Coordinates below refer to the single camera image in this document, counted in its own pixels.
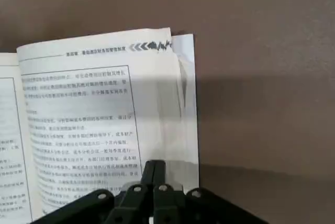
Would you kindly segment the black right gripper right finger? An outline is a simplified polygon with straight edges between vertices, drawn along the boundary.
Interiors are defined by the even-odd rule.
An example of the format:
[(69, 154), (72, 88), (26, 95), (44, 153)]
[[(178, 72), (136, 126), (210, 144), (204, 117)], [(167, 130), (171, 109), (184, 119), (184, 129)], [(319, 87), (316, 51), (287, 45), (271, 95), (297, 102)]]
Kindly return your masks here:
[(155, 223), (267, 223), (205, 188), (174, 189), (165, 172), (165, 162), (155, 161)]

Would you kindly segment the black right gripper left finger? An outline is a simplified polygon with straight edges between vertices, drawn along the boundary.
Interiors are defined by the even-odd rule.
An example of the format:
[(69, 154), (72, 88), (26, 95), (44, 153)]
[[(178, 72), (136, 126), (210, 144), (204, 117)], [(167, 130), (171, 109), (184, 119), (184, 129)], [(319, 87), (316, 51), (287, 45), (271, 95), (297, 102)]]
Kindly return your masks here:
[(114, 196), (106, 189), (95, 190), (33, 223), (143, 223), (149, 218), (143, 210), (150, 194), (155, 161), (146, 162), (140, 182)]

